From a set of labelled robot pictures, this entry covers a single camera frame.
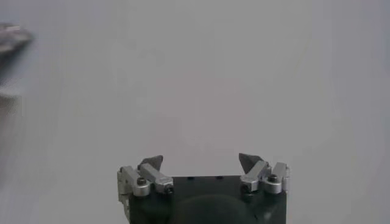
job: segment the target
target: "gray surface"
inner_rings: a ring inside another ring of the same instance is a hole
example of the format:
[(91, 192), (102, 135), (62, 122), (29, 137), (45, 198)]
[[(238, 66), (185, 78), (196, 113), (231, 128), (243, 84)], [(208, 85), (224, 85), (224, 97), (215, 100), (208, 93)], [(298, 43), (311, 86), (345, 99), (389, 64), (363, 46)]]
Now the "gray surface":
[(120, 166), (161, 154), (169, 176), (241, 175), (238, 152), (289, 165), (288, 223), (388, 223), (389, 12), (0, 1), (36, 37), (9, 73), (30, 89), (1, 112), (0, 223), (126, 223)]

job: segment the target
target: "bolt head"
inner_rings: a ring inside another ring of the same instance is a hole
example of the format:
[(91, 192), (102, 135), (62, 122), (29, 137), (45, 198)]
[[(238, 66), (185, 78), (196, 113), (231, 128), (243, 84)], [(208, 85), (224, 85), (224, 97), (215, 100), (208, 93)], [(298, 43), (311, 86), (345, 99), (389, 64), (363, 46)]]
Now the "bolt head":
[(268, 177), (268, 181), (270, 183), (278, 183), (279, 179), (278, 179), (278, 176), (276, 176), (275, 174), (272, 174), (271, 176)]
[(173, 192), (174, 192), (174, 188), (173, 188), (173, 186), (171, 185), (171, 184), (168, 184), (168, 185), (166, 185), (165, 187), (164, 187), (164, 193), (165, 194), (173, 194)]
[(146, 179), (145, 179), (145, 178), (139, 177), (139, 178), (136, 180), (136, 183), (137, 183), (137, 185), (143, 186), (143, 185), (145, 185), (147, 182), (146, 182)]

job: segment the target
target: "white background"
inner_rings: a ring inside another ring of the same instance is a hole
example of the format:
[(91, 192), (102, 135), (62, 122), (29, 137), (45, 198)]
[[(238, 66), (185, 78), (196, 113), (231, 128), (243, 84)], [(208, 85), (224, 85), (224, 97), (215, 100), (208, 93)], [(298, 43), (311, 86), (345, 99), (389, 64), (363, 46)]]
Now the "white background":
[(35, 35), (1, 100), (0, 223), (126, 223), (116, 171), (291, 167), (288, 223), (388, 223), (387, 0), (2, 0)]

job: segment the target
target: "silver metal bracket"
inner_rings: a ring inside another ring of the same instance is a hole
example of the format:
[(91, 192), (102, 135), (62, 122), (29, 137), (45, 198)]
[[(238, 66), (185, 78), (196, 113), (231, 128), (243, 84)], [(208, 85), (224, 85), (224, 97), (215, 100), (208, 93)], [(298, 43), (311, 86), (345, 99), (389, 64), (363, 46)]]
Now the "silver metal bracket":
[(270, 174), (271, 167), (268, 162), (259, 160), (247, 174), (240, 176), (241, 184), (247, 192), (257, 191), (260, 181)]
[(171, 194), (174, 191), (173, 178), (163, 175), (149, 163), (140, 165), (140, 174), (155, 184), (155, 189), (161, 194)]
[(287, 192), (289, 188), (289, 168), (285, 163), (276, 163), (272, 174), (264, 181), (264, 189), (270, 194)]
[(118, 200), (123, 204), (124, 213), (130, 223), (130, 197), (144, 197), (150, 194), (151, 183), (141, 177), (131, 166), (121, 167), (117, 172)]

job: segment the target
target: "blurry object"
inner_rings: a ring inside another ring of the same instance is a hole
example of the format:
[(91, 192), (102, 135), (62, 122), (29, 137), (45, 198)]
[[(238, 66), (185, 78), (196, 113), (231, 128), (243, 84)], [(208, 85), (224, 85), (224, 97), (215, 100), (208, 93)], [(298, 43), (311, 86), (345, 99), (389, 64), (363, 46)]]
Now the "blurry object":
[(9, 23), (0, 23), (0, 58), (15, 52), (31, 40), (31, 34)]
[(20, 95), (18, 78), (10, 73), (18, 52), (32, 39), (32, 35), (20, 26), (0, 23), (0, 97)]

